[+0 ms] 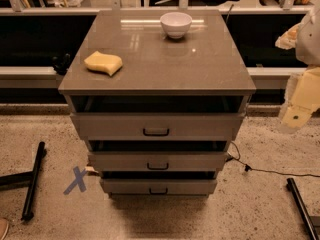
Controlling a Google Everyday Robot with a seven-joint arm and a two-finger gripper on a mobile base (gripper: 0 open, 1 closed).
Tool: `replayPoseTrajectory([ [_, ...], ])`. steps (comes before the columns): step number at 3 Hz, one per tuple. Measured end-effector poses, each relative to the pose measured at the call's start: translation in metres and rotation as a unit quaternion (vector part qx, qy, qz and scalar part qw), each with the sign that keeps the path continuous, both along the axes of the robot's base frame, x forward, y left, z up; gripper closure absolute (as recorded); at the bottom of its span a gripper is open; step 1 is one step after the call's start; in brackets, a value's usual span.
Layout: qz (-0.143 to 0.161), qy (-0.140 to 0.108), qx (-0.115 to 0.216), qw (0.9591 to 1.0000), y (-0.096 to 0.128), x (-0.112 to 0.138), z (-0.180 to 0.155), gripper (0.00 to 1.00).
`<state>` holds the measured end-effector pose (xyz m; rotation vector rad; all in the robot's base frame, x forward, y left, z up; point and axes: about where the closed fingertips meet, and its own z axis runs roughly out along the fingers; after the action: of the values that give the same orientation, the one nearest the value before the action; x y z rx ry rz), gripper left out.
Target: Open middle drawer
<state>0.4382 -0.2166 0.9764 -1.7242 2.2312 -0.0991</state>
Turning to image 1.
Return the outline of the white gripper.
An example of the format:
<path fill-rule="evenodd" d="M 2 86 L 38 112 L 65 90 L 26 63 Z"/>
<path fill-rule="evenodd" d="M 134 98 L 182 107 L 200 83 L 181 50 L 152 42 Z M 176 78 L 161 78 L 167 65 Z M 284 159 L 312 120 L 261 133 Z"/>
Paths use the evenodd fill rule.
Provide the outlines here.
<path fill-rule="evenodd" d="M 289 50 L 296 47 L 300 24 L 295 24 L 282 34 L 275 46 Z M 301 129 L 320 108 L 320 68 L 308 67 L 303 73 L 292 74 L 285 90 L 285 102 L 279 112 L 279 129 L 294 133 Z"/>

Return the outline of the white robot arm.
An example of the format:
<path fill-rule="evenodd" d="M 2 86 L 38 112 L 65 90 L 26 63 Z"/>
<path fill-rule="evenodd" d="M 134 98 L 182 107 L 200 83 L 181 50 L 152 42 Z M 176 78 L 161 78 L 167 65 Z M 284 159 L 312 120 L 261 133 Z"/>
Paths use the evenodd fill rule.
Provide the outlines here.
<path fill-rule="evenodd" d="M 303 73 L 289 77 L 279 112 L 280 129 L 293 133 L 320 108 L 320 8 L 311 9 L 275 45 L 286 50 L 294 48 L 296 58 L 307 65 Z"/>

